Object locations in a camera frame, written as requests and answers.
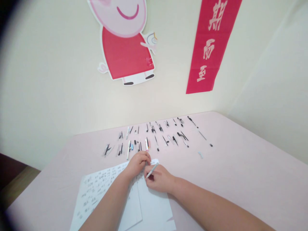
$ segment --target pink table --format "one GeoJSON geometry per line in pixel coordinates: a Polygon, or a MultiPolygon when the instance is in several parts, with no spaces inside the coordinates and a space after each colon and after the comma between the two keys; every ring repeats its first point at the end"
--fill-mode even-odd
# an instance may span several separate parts
{"type": "MultiPolygon", "coordinates": [[[[177,126],[168,119],[169,128],[163,121],[157,121],[164,133],[152,123],[160,152],[156,150],[151,130],[145,132],[146,124],[139,124],[139,135],[134,134],[138,129],[135,124],[129,140],[142,140],[144,149],[147,136],[152,143],[151,157],[158,158],[172,174],[227,198],[273,228],[307,230],[307,165],[216,112],[190,117],[208,141],[201,137],[187,116],[181,117],[184,128],[176,118],[177,126]],[[180,130],[189,139],[189,148],[176,134],[180,130]],[[167,134],[176,135],[179,146],[170,143],[165,147],[162,134],[165,139],[167,134]]],[[[126,161],[126,155],[116,157],[117,144],[122,143],[117,142],[120,131],[126,136],[127,127],[74,136],[8,208],[17,227],[20,230],[69,230],[81,177],[126,161]],[[109,142],[115,147],[104,158],[101,155],[109,142]]],[[[125,138],[123,146],[127,150],[125,138]]],[[[202,230],[171,196],[169,198],[177,230],[202,230]]]]}

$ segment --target paper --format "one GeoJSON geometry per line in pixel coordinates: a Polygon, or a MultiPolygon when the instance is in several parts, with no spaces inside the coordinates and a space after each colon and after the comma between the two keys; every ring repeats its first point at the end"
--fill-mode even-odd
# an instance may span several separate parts
{"type": "MultiPolygon", "coordinates": [[[[114,179],[126,168],[128,162],[82,178],[70,231],[78,231],[91,212],[103,198],[114,179]]],[[[129,187],[128,199],[118,231],[176,230],[167,193],[147,187],[144,170],[136,176],[129,187]]]]}
{"type": "MultiPolygon", "coordinates": [[[[78,231],[103,198],[115,178],[126,168],[128,162],[84,176],[70,231],[78,231]]],[[[137,184],[129,186],[129,194],[118,231],[125,231],[142,220],[137,184]]]]}
{"type": "MultiPolygon", "coordinates": [[[[158,163],[158,159],[153,159],[151,165],[158,163]]],[[[144,171],[136,176],[138,185],[142,221],[129,229],[129,231],[144,230],[176,230],[167,193],[160,193],[149,189],[144,179],[144,171]]]]}

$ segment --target red dress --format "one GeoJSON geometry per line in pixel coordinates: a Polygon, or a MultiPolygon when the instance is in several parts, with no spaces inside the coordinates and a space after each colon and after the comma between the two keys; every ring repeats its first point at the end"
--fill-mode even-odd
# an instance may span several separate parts
{"type": "Polygon", "coordinates": [[[139,33],[131,38],[121,38],[103,28],[103,49],[112,79],[153,70],[154,64],[148,48],[139,33]]]}

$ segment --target wooden floor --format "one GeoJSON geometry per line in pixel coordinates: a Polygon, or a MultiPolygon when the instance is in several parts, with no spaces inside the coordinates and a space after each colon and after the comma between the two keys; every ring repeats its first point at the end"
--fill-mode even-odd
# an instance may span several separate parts
{"type": "Polygon", "coordinates": [[[41,171],[27,166],[1,192],[4,209],[7,209],[14,200],[28,187],[41,171]]]}

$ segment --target black shoe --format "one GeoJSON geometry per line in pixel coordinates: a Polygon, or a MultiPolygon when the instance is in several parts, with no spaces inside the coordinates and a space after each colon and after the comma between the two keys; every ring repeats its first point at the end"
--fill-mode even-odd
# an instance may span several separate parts
{"type": "Polygon", "coordinates": [[[154,74],[151,74],[148,77],[146,77],[145,79],[150,79],[150,78],[153,78],[153,77],[154,77],[154,74]]]}

